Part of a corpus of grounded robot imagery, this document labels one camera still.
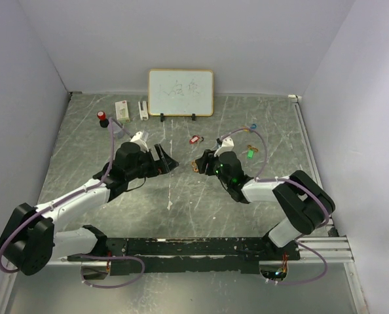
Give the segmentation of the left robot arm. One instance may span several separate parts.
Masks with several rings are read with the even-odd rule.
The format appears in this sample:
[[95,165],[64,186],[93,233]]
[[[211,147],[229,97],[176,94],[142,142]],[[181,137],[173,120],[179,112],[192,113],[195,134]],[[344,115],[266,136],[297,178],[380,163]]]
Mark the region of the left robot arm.
[[151,150],[125,142],[111,151],[103,169],[81,187],[43,204],[15,207],[0,236],[0,270],[33,275],[53,258],[107,258],[107,237],[97,228],[85,225],[72,232],[61,229],[75,217],[129,192],[131,181],[165,175],[179,165],[160,144],[155,145],[155,152],[157,160]]

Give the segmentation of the red tag key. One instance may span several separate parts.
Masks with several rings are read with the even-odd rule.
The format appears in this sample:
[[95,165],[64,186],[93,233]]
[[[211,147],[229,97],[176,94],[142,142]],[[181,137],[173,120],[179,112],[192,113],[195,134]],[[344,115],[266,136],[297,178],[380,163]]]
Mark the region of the red tag key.
[[194,143],[198,142],[199,140],[200,140],[199,136],[194,135],[194,136],[191,137],[191,139],[189,140],[189,143],[190,143],[190,144],[194,144]]

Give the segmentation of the green tag key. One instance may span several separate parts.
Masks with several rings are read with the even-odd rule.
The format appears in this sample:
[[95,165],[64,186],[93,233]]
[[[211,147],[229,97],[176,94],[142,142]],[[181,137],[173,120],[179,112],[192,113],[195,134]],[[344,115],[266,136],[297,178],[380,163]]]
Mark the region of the green tag key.
[[256,153],[255,150],[249,149],[249,150],[247,151],[247,158],[248,158],[248,159],[252,159],[252,158],[253,158],[253,155],[254,155],[255,153]]

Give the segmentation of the orange S carabiner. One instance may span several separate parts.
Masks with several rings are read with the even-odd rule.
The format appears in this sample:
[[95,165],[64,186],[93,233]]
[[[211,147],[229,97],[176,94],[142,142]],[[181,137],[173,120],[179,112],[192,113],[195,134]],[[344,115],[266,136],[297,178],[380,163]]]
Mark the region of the orange S carabiner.
[[194,171],[194,172],[198,172],[198,166],[197,166],[196,162],[193,161],[193,162],[191,163],[191,165],[192,165],[193,171]]

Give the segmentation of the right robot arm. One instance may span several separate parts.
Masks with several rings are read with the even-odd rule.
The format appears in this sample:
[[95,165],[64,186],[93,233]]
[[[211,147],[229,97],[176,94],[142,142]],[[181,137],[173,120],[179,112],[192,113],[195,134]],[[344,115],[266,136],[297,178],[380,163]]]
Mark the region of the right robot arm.
[[234,152],[216,156],[212,150],[205,150],[194,162],[200,174],[217,177],[236,202],[279,204],[285,218],[264,236],[263,254],[270,260],[279,259],[288,243],[327,224],[335,211],[332,198],[304,171],[273,179],[253,178],[244,173]]

